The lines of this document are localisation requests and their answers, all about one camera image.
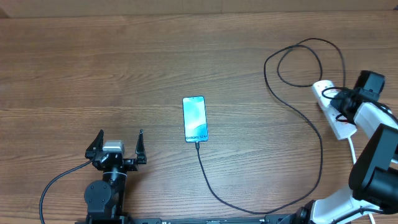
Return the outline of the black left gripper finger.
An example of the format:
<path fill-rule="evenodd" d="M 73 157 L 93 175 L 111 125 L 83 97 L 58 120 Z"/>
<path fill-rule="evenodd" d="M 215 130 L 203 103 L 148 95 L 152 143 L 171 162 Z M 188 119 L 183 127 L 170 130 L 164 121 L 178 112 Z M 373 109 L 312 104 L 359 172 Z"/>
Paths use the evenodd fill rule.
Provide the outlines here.
<path fill-rule="evenodd" d="M 144 130 L 139 131 L 139 136 L 136 144 L 136 161 L 138 164 L 147 164 L 147 156 L 144 147 Z"/>
<path fill-rule="evenodd" d="M 88 146 L 85 151 L 86 159 L 93 159 L 96 157 L 96 153 L 103 148 L 104 131 L 101 129 L 97 134 L 95 140 Z"/>

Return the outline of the white power extension strip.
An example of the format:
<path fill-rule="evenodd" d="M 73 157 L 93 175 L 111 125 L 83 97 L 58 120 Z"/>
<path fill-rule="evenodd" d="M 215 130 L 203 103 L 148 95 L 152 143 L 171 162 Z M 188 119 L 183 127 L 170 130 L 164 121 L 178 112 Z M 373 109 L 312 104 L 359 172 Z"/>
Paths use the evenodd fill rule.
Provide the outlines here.
<path fill-rule="evenodd" d="M 332 81 L 320 80 L 312 85 L 312 91 L 336 138 L 338 140 L 350 138 L 357 132 L 356 126 L 347 122 L 337 121 L 336 117 L 340 115 L 340 112 L 331 105 L 331 98 L 338 94 L 338 90 L 325 91 L 324 95 L 329 98 L 322 95 L 324 89 L 331 87 L 334 87 Z"/>

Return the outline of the Samsung Galaxy smartphone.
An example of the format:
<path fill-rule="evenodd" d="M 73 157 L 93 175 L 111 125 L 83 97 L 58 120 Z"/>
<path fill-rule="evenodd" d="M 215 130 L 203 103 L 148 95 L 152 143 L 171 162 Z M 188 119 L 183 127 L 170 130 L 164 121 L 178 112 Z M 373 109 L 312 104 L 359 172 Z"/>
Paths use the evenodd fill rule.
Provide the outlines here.
<path fill-rule="evenodd" d="M 208 140 L 205 98 L 189 96 L 182 99 L 185 142 Z"/>

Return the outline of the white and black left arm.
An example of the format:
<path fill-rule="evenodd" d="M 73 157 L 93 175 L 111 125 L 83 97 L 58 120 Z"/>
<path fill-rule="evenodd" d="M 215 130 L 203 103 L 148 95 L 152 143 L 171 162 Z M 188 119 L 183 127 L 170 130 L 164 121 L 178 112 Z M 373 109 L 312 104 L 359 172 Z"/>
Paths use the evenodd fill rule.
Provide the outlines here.
<path fill-rule="evenodd" d="M 100 130 L 85 151 L 87 162 L 54 177 L 44 188 L 39 201 L 39 219 L 45 223 L 43 205 L 45 195 L 52 184 L 63 176 L 87 165 L 93 165 L 103 173 L 101 180 L 88 184 L 84 199 L 87 204 L 85 223 L 133 223 L 131 216 L 123 211 L 127 173 L 138 170 L 147 163 L 144 147 L 144 130 L 139 131 L 136 144 L 136 157 L 125 158 L 122 140 L 104 141 L 104 131 Z"/>

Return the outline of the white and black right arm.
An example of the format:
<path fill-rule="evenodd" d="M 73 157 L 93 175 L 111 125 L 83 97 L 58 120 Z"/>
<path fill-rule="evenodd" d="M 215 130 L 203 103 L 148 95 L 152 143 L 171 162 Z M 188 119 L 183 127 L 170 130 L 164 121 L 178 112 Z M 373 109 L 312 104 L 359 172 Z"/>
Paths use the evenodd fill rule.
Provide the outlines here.
<path fill-rule="evenodd" d="M 334 128 L 340 117 L 361 128 L 369 141 L 349 175 L 348 186 L 313 200 L 281 223 L 349 223 L 363 215 L 397 213 L 397 118 L 379 102 L 385 77 L 363 70 L 352 89 L 329 80 L 312 85 L 318 104 Z"/>

